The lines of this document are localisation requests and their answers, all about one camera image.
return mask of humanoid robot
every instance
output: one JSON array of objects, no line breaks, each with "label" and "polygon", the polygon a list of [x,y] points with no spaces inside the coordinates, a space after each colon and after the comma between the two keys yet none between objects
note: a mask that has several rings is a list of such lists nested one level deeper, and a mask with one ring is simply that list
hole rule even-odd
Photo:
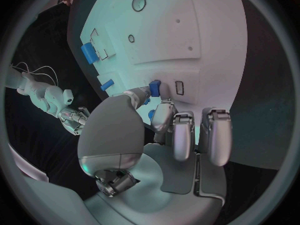
[{"label": "humanoid robot", "polygon": [[[176,109],[165,83],[115,94],[91,114],[85,107],[68,106],[71,90],[35,81],[12,67],[6,87],[29,96],[80,135],[79,164],[100,190],[86,203],[95,216],[116,224],[104,212],[110,206],[125,219],[122,224],[212,224],[218,217],[227,191],[223,166],[232,148],[228,110],[203,109],[196,146],[194,113]],[[154,94],[161,98],[151,117],[154,143],[144,146],[145,127],[136,110]]]}]

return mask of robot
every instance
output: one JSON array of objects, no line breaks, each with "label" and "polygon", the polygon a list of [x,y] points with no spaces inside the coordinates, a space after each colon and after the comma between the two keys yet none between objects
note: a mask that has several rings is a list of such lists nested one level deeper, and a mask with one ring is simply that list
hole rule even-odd
[{"label": "robot", "polygon": [[[196,146],[194,113],[176,109],[165,83],[115,94],[92,113],[68,106],[71,90],[35,81],[12,67],[6,87],[29,96],[67,131],[80,135],[79,164],[100,190],[86,202],[95,217],[116,224],[104,206],[133,224],[212,224],[218,217],[227,191],[223,166],[233,143],[228,110],[203,109]],[[144,146],[145,126],[136,110],[153,94],[159,94],[161,103],[151,118],[154,143]]]}]

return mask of cable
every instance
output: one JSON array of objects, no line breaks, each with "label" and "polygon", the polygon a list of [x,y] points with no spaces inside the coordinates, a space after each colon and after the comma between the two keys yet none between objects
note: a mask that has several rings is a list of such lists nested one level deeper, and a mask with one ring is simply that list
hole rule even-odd
[{"label": "cable", "polygon": [[[22,69],[22,68],[20,68],[20,67],[18,67],[19,64],[25,64],[26,67],[27,67],[27,71],[24,70],[24,69]],[[54,83],[54,86],[57,86],[57,87],[59,86],[58,76],[57,76],[56,72],[54,71],[54,69],[53,69],[52,67],[50,67],[50,66],[42,66],[42,67],[40,67],[40,68],[38,68],[38,69],[36,69],[36,70],[34,70],[34,71],[29,71],[29,67],[28,67],[27,63],[26,63],[26,62],[23,62],[23,61],[19,62],[16,66],[13,66],[13,64],[11,64],[11,66],[12,66],[13,68],[20,69],[20,70],[22,70],[22,71],[24,71],[24,72],[27,72],[27,73],[29,73],[29,74],[34,74],[34,75],[46,75],[46,76],[48,76],[49,78],[51,78],[51,80],[52,80],[53,83]],[[48,75],[48,74],[46,74],[46,73],[34,73],[34,72],[36,72],[36,71],[38,71],[38,70],[40,70],[40,69],[42,69],[42,68],[50,68],[50,69],[54,72],[54,75],[55,75],[55,78],[56,78],[56,83],[57,83],[57,85],[56,85],[54,79],[53,79],[50,75]]]}]

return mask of rectangular slot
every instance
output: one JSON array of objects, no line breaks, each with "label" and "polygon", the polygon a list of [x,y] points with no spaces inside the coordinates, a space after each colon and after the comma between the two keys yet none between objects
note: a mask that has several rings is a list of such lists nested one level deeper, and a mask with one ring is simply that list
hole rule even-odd
[{"label": "rectangular slot", "polygon": [[176,86],[176,94],[178,95],[184,95],[184,83],[182,81],[176,81],[175,82]]}]

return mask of circular hole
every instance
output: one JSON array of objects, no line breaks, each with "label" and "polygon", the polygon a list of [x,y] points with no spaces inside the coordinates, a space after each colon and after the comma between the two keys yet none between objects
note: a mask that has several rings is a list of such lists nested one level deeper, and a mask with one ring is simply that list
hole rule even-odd
[{"label": "circular hole", "polygon": [[135,37],[130,34],[128,36],[128,40],[129,40],[129,42],[134,43],[135,42]]},{"label": "circular hole", "polygon": [[136,12],[140,12],[146,6],[146,0],[133,0],[132,1],[132,8]]}]

